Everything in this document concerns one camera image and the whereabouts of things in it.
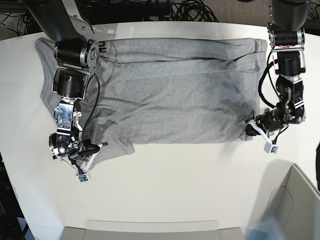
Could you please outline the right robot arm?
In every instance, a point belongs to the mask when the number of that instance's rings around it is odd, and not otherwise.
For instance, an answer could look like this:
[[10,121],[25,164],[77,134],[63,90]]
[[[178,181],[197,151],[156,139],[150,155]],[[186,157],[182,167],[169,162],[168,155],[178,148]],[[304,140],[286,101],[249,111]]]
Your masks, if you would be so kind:
[[80,124],[91,79],[96,77],[98,42],[86,38],[74,27],[61,0],[27,0],[25,4],[43,32],[55,42],[57,68],[52,91],[60,96],[54,110],[56,132],[49,136],[54,159],[64,160],[80,182],[89,180],[89,168],[103,146],[83,139],[85,127]]

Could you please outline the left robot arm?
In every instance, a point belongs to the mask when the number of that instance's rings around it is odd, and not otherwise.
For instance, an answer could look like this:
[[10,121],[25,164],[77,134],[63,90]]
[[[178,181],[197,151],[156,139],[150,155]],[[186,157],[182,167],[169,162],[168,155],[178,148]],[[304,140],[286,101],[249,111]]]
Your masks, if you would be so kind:
[[[258,82],[258,94],[270,109],[263,114],[246,120],[245,132],[248,136],[283,132],[289,125],[305,120],[303,100],[304,85],[300,77],[305,73],[304,23],[310,7],[309,0],[273,0],[270,6],[270,22],[267,29],[271,50],[267,66]],[[272,85],[279,101],[272,104],[262,93],[262,84],[275,68],[278,76]]]

